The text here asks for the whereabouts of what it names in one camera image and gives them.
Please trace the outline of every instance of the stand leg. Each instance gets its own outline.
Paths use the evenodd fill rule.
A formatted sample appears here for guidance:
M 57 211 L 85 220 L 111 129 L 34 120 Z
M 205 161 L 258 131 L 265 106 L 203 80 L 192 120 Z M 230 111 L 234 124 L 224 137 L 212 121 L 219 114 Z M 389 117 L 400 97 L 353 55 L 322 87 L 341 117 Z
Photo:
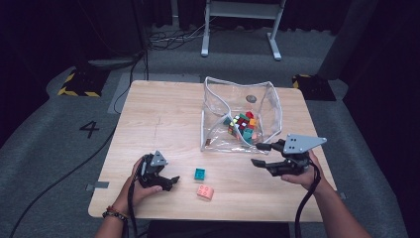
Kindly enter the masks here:
M 275 42 L 275 35 L 277 34 L 278 25 L 280 24 L 281 15 L 283 15 L 284 4 L 286 0 L 280 2 L 280 7 L 278 8 L 277 17 L 274 21 L 274 26 L 272 27 L 272 33 L 267 33 L 269 45 L 271 46 L 272 54 L 274 55 L 275 60 L 281 60 L 281 54 L 278 50 L 277 43 Z
M 210 31 L 209 31 L 210 26 L 209 25 L 210 25 L 210 0 L 207 0 L 203 46 L 201 48 L 202 57 L 207 57 L 209 55 L 209 41 L 210 41 Z

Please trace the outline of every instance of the printed number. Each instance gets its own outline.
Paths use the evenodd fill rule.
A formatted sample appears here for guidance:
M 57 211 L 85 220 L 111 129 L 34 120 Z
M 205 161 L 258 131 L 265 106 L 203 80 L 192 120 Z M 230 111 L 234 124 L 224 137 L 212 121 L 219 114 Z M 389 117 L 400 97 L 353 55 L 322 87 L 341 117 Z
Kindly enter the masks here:
M 96 126 L 96 122 L 95 121 L 91 121 L 89 123 L 87 123 L 86 125 L 80 127 L 80 131 L 88 131 L 89 135 L 87 136 L 88 139 L 90 139 L 90 137 L 92 136 L 93 131 L 99 131 L 99 128 L 95 128 Z

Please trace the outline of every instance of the gray carpet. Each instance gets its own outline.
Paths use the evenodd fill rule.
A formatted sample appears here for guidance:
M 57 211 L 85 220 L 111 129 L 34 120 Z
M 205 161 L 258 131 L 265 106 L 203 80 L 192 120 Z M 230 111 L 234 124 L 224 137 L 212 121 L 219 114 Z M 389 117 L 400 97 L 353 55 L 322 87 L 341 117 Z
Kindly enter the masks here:
M 326 32 L 279 32 L 276 40 L 283 59 L 275 61 L 265 39 L 267 31 L 212 34 L 208 58 L 200 55 L 200 39 L 172 51 L 151 51 L 150 74 L 174 74 L 178 78 L 194 75 L 201 81 L 213 76 L 242 84 L 269 80 L 275 86 L 291 87 L 294 74 L 317 72 L 334 41 Z M 142 78 L 144 69 L 139 63 L 134 71 L 136 79 Z M 118 122 L 119 114 L 112 108 L 124 91 L 121 81 L 127 81 L 130 69 L 112 71 L 100 98 L 56 95 L 70 71 L 52 78 L 47 88 L 50 100 L 0 150 L 0 200 L 4 211 L 0 216 L 0 237 L 9 236 L 40 192 L 94 154 Z M 337 101 L 307 101 L 307 105 L 318 135 L 328 138 L 323 148 L 339 192 L 344 193 L 345 203 L 373 237 L 407 237 L 395 195 L 341 100 L 346 85 L 336 80 L 331 81 L 331 86 Z M 96 122 L 99 131 L 89 139 L 88 132 L 79 128 L 91 121 Z M 108 148 L 109 143 L 41 196 L 14 237 L 92 237 L 101 219 L 88 215 L 91 193 L 85 187 L 97 181 Z M 147 223 L 142 220 L 139 226 Z M 301 226 L 303 237 L 326 237 L 322 223 Z

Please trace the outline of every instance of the wooden table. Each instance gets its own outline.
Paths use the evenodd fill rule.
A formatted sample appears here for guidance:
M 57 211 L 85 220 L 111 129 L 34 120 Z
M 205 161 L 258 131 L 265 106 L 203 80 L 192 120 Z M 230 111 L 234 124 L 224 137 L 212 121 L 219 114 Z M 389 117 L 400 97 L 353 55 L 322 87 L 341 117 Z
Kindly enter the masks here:
M 317 136 L 301 92 L 277 88 L 283 112 L 283 130 Z M 117 197 L 135 161 L 159 150 L 169 164 L 160 173 L 165 178 L 180 176 L 170 192 L 147 197 L 135 208 L 146 219 L 294 221 L 306 190 L 273 178 L 267 170 L 253 166 L 251 159 L 268 163 L 283 161 L 272 151 L 268 156 L 246 153 L 200 152 L 200 122 L 204 86 L 201 83 L 134 81 L 105 160 L 89 214 L 100 217 Z M 325 178 L 335 187 L 322 147 L 314 149 Z M 195 169 L 205 170 L 205 180 L 194 179 Z M 214 188 L 213 199 L 197 196 L 200 184 Z M 312 197 L 301 221 L 322 221 Z

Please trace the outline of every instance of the pink block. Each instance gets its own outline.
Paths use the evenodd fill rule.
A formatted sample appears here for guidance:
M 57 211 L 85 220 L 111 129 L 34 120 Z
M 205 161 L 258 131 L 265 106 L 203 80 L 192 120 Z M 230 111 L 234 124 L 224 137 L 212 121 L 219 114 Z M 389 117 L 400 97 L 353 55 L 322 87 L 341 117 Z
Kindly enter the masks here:
M 213 197 L 213 193 L 214 193 L 214 189 L 212 187 L 210 187 L 208 185 L 204 185 L 204 184 L 201 184 L 198 187 L 198 190 L 197 190 L 197 195 L 198 196 L 204 197 L 204 198 L 209 199 L 209 200 L 211 200 L 211 198 Z

